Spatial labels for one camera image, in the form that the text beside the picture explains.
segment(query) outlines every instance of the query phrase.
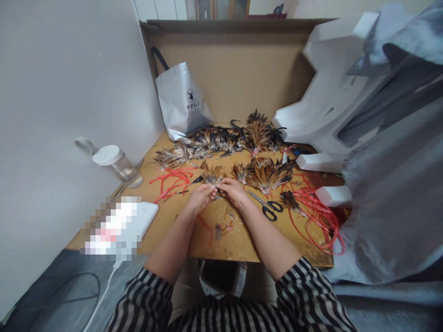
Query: gray cloth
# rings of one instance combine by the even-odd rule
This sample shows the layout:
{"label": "gray cloth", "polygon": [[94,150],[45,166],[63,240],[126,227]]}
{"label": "gray cloth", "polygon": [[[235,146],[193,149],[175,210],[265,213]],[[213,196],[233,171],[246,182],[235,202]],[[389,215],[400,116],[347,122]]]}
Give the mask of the gray cloth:
{"label": "gray cloth", "polygon": [[363,45],[364,54],[348,70],[351,76],[380,76],[391,70],[383,45],[405,27],[416,15],[406,15],[398,2],[388,3],[378,11],[378,19]]}
{"label": "gray cloth", "polygon": [[331,280],[385,284],[443,255],[442,38],[440,0],[383,46],[399,70],[343,129],[352,141],[359,126],[379,125],[343,164],[353,211],[341,228],[346,252],[325,272]]}
{"label": "gray cloth", "polygon": [[334,285],[360,332],[441,332],[443,281]]}
{"label": "gray cloth", "polygon": [[[392,21],[390,29],[388,19]],[[354,146],[360,137],[383,126],[388,117],[391,121],[393,110],[401,109],[408,114],[416,111],[418,108],[411,108],[411,105],[417,107],[415,101],[423,96],[423,93],[416,95],[416,92],[443,74],[443,0],[409,19],[402,14],[401,6],[382,7],[376,33],[366,41],[365,54],[349,72],[377,76],[385,75],[393,68],[391,75],[395,75],[338,133],[338,138],[348,146]],[[433,91],[432,97],[426,95],[431,102],[443,95],[443,89]]]}
{"label": "gray cloth", "polygon": [[[383,284],[443,255],[443,98],[377,134],[345,159],[353,211],[332,279]],[[335,252],[340,244],[334,243]]]}

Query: glass jar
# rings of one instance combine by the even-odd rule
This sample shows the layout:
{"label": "glass jar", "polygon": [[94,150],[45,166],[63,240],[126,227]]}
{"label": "glass jar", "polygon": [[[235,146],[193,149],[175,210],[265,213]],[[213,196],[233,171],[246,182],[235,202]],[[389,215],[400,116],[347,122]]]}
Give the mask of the glass jar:
{"label": "glass jar", "polygon": [[143,177],[125,157],[125,153],[117,145],[108,145],[97,151],[92,160],[106,167],[129,188],[136,188],[143,183]]}

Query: white power strip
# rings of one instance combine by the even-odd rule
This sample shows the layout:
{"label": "white power strip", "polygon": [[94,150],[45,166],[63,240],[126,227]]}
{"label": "white power strip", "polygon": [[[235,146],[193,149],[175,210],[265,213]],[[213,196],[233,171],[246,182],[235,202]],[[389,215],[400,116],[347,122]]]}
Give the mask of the white power strip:
{"label": "white power strip", "polygon": [[148,202],[121,203],[106,216],[101,228],[85,243],[87,255],[115,256],[116,261],[130,261],[158,212],[158,205]]}

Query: feather bundle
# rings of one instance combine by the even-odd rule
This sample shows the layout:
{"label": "feather bundle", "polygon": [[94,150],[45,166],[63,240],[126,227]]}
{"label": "feather bundle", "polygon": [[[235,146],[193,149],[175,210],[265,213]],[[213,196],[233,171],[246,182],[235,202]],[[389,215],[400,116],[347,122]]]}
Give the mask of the feather bundle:
{"label": "feather bundle", "polygon": [[260,151],[276,151],[281,142],[281,128],[266,124],[267,119],[256,109],[245,127],[236,125],[237,120],[231,120],[231,128],[209,125],[189,138],[177,140],[172,149],[157,151],[154,160],[162,168],[176,168],[190,159],[211,158],[214,153],[223,152],[220,157],[225,157],[243,149],[253,156]]}
{"label": "feather bundle", "polygon": [[291,211],[297,212],[301,216],[306,216],[306,214],[303,212],[303,210],[300,208],[300,205],[295,200],[295,197],[292,192],[285,191],[280,194],[281,198],[281,205],[284,208],[288,208]]}
{"label": "feather bundle", "polygon": [[234,163],[232,166],[232,175],[234,175],[234,178],[236,178],[240,183],[246,185],[246,180],[251,175],[251,164]]}
{"label": "feather bundle", "polygon": [[291,181],[292,177],[291,165],[283,164],[282,160],[275,163],[271,158],[257,157],[251,161],[251,173],[246,183],[264,195],[269,195],[271,190]]}
{"label": "feather bundle", "polygon": [[215,186],[226,177],[223,166],[209,167],[206,161],[203,161],[200,168],[203,170],[201,175],[205,183]]}

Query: cardboard box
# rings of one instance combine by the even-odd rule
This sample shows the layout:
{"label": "cardboard box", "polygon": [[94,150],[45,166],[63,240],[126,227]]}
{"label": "cardboard box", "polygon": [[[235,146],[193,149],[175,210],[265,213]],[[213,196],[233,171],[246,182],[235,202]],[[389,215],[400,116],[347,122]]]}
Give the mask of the cardboard box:
{"label": "cardboard box", "polygon": [[[145,45],[169,67],[187,62],[216,122],[245,121],[257,108],[272,119],[299,101],[314,77],[303,55],[312,29],[331,19],[140,22]],[[149,50],[151,70],[154,58]],[[157,61],[158,73],[163,68]]]}

